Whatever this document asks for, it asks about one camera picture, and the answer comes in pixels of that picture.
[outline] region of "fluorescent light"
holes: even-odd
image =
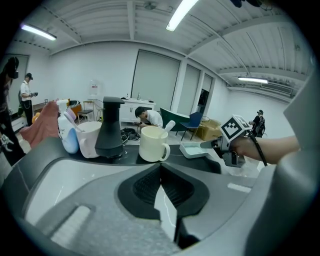
[[[47,39],[52,40],[52,41],[57,39],[57,37],[54,36],[53,34],[50,34],[50,33],[46,32],[46,31],[44,31],[44,30],[42,30],[40,28],[35,27],[35,26],[24,25],[23,24],[21,29],[23,29],[25,31],[29,31],[31,33],[35,33],[35,34],[37,34],[39,36],[42,36],[42,37],[47,38]]]
[[[179,23],[182,21],[184,16],[190,11],[190,9],[198,2],[199,0],[183,0],[178,9],[176,9],[173,14],[171,20],[169,21],[168,26],[166,26],[166,30],[175,31]]]
[[[267,79],[262,79],[262,78],[238,77],[238,79],[240,81],[256,82],[256,83],[261,83],[261,84],[267,84],[268,83]]]

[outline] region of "person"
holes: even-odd
[[[150,124],[146,124],[143,121],[141,121],[141,124],[135,123],[136,125],[139,124],[141,128],[146,126],[156,126],[162,128],[162,126],[164,125],[162,117],[157,111],[151,109],[146,110],[144,107],[139,106],[136,108],[134,114],[136,118],[140,118],[141,120],[147,120],[150,122]]]
[[[256,138],[265,160],[269,164],[277,164],[285,155],[300,149],[296,136],[284,138]],[[238,137],[231,142],[231,148],[240,156],[262,161],[255,143],[249,137]]]
[[[251,132],[255,137],[262,138],[262,135],[265,133],[266,126],[265,126],[265,118],[263,117],[264,112],[260,109],[257,112],[257,116],[254,118],[253,121],[249,122],[249,125],[252,125]]]
[[[9,115],[7,96],[13,79],[17,79],[19,60],[12,57],[5,64],[2,73],[0,73],[0,144],[5,158],[11,166],[25,156],[18,138],[12,128]]]
[[[37,92],[31,93],[30,91],[29,82],[30,80],[33,80],[33,79],[34,78],[32,77],[32,74],[27,73],[24,77],[23,83],[21,84],[20,92],[19,92],[19,94],[21,95],[20,103],[25,113],[26,122],[28,126],[32,125],[32,117],[33,117],[33,109],[32,109],[33,107],[32,107],[31,98],[38,95]]]

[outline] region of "spray bottle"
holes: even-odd
[[[58,118],[59,136],[62,139],[64,149],[68,153],[74,154],[79,150],[79,142],[75,128],[63,114],[67,110],[67,102],[67,99],[61,99],[56,102],[60,112],[60,117]]]

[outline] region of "pink cloth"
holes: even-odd
[[[29,142],[31,148],[36,147],[47,137],[59,137],[58,113],[57,103],[50,101],[44,106],[39,117],[30,127],[20,130],[22,138]]]

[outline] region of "white plastic tray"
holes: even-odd
[[[181,142],[180,151],[186,158],[201,158],[208,154],[206,148],[200,147],[200,142]]]

